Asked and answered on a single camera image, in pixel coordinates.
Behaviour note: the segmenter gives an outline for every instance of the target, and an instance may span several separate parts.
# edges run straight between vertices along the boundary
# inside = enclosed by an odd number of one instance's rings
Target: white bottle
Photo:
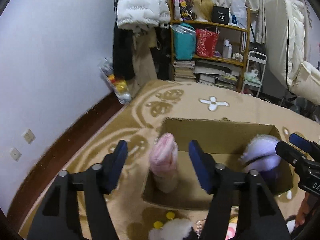
[[[232,23],[232,15],[231,15],[231,10],[229,8],[229,23]]]
[[[231,55],[232,55],[232,45],[229,44],[228,58],[231,58]]]
[[[223,46],[223,52],[222,52],[222,57],[223,58],[228,58],[228,54],[229,54],[229,44],[230,41],[225,39],[224,40],[224,46]]]

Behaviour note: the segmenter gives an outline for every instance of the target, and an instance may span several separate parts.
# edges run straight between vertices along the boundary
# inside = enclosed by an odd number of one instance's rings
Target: wall outlet
[[[28,144],[30,144],[36,137],[35,135],[31,132],[30,129],[27,129],[22,136],[24,137],[24,139],[26,140],[26,142]]]
[[[16,162],[20,159],[21,157],[21,153],[16,149],[16,148],[12,148],[10,150],[10,155],[12,157],[12,159],[14,159]]]

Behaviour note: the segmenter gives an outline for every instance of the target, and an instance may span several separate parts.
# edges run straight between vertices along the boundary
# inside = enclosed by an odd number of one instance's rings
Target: teal bag
[[[189,24],[172,26],[176,59],[191,60],[196,52],[196,30]]]

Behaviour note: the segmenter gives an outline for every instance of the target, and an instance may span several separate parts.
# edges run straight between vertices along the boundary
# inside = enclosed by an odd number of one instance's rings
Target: purple plush toy
[[[244,172],[257,170],[260,172],[270,190],[278,178],[278,165],[281,157],[276,154],[276,145],[279,140],[271,135],[257,135],[245,149],[240,161],[246,165]]]

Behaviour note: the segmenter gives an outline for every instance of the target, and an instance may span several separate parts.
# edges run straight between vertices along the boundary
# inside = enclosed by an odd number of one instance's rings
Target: black box
[[[212,10],[212,22],[227,25],[229,23],[229,8],[214,6]]]

